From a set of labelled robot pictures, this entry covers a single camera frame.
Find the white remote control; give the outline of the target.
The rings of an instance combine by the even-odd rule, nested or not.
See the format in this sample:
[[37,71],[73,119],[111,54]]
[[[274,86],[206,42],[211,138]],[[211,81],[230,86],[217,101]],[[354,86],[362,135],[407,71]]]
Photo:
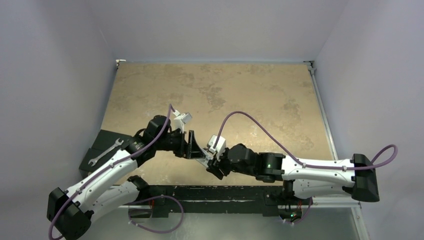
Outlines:
[[201,148],[200,150],[203,153],[203,156],[200,158],[196,158],[195,160],[207,169],[209,167],[209,161],[213,160],[214,156],[204,148]]

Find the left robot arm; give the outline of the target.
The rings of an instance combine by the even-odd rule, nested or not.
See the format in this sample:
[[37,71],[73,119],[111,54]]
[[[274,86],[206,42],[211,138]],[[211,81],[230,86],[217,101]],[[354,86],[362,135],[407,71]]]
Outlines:
[[152,159],[157,151],[208,165],[213,156],[197,144],[193,131],[184,130],[190,114],[179,113],[174,119],[177,128],[172,128],[169,116],[155,116],[135,135],[116,139],[90,159],[89,166],[95,167],[93,173],[67,189],[54,189],[47,203],[48,238],[54,239],[53,231],[57,230],[59,239],[77,240],[96,220],[120,206],[147,203],[153,208],[158,200],[167,199],[165,193],[155,192],[138,175],[116,185],[117,180]]

